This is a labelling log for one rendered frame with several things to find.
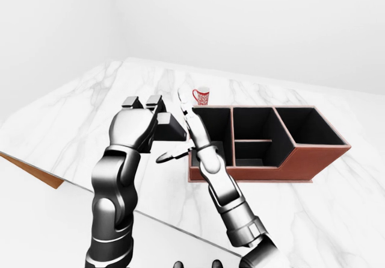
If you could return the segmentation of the silver and black left hand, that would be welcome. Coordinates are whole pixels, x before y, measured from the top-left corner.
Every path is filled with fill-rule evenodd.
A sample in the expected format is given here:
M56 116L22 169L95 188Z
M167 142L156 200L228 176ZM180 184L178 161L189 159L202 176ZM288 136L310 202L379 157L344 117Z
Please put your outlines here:
M109 149L127 147L149 153L154 141L184 142L186 131L167 111L161 95L151 96L146 105L137 96L129 96L111 122L109 139Z

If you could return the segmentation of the silver and black right hand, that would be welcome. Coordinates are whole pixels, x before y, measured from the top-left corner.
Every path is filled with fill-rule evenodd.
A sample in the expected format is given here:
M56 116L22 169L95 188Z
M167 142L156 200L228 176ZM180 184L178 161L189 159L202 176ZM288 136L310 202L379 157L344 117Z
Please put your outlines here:
M211 146L211 140L201 118L193 112L193 106L181 88L178 90L178 97L190 139L182 146L178 146L160 155L156 159L156 163L165 163L172 159L182 158L186 156L189 151L195 149L205 169L209 173L217 173L220 169L220 161L216 149Z

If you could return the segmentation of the red-brown desk caddy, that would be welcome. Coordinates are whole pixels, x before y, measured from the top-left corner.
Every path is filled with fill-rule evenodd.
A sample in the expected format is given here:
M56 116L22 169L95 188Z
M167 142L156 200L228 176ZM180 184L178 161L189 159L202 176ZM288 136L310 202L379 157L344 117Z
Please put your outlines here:
M314 106L193 110L237 181L310 182L351 147Z

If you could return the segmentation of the red and white patterned mug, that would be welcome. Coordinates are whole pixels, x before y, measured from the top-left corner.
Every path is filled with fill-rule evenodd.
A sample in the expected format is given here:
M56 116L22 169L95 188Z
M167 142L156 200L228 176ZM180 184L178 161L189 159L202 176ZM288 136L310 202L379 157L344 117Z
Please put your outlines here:
M198 105L207 105L209 100L209 93L209 87L201 86L192 91L192 96L197 101Z

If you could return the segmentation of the brown wooden panel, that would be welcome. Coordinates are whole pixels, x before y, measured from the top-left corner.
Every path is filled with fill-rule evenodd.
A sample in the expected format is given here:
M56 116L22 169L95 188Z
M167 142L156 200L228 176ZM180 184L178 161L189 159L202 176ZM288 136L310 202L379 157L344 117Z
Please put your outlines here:
M57 189L64 182L63 179L55 175L45 172L44 170L38 169L28 163L20 161L17 158L11 157L3 152L0 152L0 157L8 160L9 162L13 163L17 167L23 169L24 171L28 172L30 175L43 181L44 183L46 183L47 185L51 186L54 189Z

